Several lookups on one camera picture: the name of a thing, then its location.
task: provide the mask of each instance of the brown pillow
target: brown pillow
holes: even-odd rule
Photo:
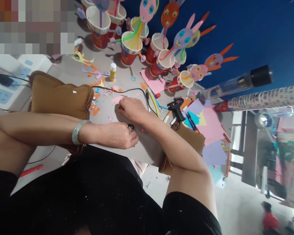
[[[89,108],[94,97],[94,91],[89,85],[79,87],[64,84],[60,80],[41,71],[35,71],[29,76],[32,88],[31,112],[53,113],[89,120]],[[71,154],[80,154],[83,146],[60,145]]]

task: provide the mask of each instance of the black shirt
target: black shirt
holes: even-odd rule
[[[128,158],[93,146],[10,196],[16,183],[0,171],[0,234],[221,234],[203,204],[173,192],[160,208]]]

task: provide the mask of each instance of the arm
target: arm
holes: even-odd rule
[[[189,143],[149,113],[138,99],[124,97],[119,102],[119,112],[146,128],[174,164],[167,194],[175,191],[185,193],[201,202],[217,217],[213,181],[208,166]]]
[[[36,146],[73,144],[72,133],[80,119],[59,114],[29,112],[0,116],[0,170],[19,176]],[[138,136],[125,123],[85,124],[78,135],[80,143],[101,144],[127,149]]]

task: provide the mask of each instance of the hand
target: hand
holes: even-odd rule
[[[98,144],[115,148],[129,149],[138,143],[138,135],[123,122],[113,122],[99,125]]]
[[[122,114],[131,122],[142,125],[144,120],[148,120],[153,114],[149,113],[141,100],[123,97],[119,102],[119,114]]]

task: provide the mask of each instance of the black cap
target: black cap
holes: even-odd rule
[[[252,84],[254,87],[264,86],[272,83],[269,65],[251,71]]]

